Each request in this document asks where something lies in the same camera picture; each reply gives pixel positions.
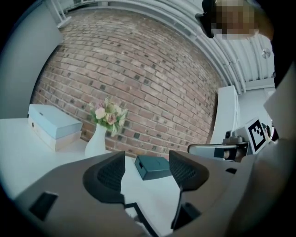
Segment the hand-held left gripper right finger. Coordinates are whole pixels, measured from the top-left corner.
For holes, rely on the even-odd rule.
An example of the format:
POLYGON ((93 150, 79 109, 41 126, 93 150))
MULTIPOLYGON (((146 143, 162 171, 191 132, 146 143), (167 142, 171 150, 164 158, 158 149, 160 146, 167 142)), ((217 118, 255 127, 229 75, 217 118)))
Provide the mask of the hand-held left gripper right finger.
POLYGON ((170 171, 180 193, 170 236, 233 236, 234 214, 245 196, 255 158, 227 162, 171 150, 170 171))

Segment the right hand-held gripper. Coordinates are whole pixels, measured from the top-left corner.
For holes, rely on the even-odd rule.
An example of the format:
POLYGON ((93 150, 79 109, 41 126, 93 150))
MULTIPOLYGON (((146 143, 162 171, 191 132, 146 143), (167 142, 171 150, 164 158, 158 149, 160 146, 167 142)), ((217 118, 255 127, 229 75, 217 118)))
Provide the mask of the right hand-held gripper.
POLYGON ((222 143, 226 147, 216 148, 211 144, 191 144, 187 152, 206 158, 215 157, 225 161, 241 162, 243 157, 259 153, 270 141, 270 127, 258 118, 254 118, 244 126, 226 132, 222 143))

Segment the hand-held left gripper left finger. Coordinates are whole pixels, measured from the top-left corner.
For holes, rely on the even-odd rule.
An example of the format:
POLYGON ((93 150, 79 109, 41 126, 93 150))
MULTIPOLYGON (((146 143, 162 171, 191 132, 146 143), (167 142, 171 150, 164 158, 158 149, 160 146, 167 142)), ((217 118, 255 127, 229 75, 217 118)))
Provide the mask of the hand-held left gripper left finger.
POLYGON ((47 237, 142 237, 125 211, 125 153, 113 152, 52 169, 15 199, 47 237))

